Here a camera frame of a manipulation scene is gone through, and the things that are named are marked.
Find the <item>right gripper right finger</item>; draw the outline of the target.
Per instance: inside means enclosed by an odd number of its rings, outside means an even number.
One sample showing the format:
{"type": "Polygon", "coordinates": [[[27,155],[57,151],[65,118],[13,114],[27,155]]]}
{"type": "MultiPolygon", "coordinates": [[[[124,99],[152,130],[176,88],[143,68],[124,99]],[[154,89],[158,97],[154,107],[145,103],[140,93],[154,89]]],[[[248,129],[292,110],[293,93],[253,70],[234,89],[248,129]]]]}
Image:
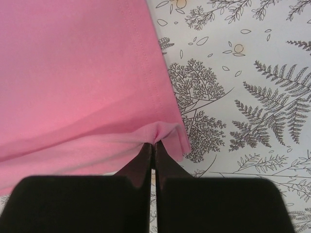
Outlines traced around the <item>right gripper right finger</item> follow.
{"type": "Polygon", "coordinates": [[[292,233],[279,190],[260,178],[194,178],[154,149],[160,233],[292,233]]]}

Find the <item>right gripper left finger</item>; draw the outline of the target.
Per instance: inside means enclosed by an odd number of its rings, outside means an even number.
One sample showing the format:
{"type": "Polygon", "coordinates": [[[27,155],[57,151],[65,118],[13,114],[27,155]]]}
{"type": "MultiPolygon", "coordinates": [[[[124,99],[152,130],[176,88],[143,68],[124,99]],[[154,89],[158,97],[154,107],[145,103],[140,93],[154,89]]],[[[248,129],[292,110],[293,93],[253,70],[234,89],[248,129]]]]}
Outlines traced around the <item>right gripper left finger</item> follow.
{"type": "Polygon", "coordinates": [[[146,233],[153,146],[111,176],[29,176],[0,216],[3,233],[146,233]]]}

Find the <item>pink t-shirt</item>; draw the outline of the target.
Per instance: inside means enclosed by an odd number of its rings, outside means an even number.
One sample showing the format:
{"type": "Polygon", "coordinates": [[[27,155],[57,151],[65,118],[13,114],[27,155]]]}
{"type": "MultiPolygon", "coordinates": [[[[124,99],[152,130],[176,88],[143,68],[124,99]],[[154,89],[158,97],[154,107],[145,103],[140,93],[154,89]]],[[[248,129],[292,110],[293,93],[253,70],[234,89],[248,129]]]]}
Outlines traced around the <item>pink t-shirt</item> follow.
{"type": "Polygon", "coordinates": [[[144,0],[0,3],[0,193],[119,170],[144,143],[190,151],[144,0]]]}

